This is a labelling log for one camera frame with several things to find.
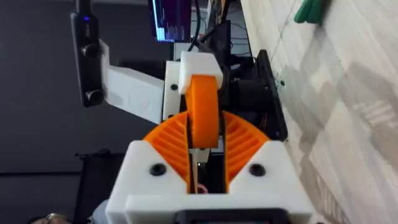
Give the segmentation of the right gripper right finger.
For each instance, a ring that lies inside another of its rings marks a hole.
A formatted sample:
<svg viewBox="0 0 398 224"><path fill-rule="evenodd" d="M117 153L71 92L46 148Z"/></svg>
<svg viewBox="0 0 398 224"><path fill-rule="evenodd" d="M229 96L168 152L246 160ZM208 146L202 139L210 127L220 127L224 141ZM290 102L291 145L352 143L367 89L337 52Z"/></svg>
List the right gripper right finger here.
<svg viewBox="0 0 398 224"><path fill-rule="evenodd" d="M271 140L232 113L224 119L224 182L229 194L264 194L307 200L290 156L281 141Z"/></svg>

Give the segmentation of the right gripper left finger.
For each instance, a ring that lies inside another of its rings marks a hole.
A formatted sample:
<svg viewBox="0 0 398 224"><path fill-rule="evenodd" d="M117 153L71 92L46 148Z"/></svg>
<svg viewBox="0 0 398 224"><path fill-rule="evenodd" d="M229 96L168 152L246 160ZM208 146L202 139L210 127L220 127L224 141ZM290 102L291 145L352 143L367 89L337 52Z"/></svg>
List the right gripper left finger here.
<svg viewBox="0 0 398 224"><path fill-rule="evenodd" d="M130 143L106 207L110 223L173 223L173 202L190 188L188 114Z"/></svg>

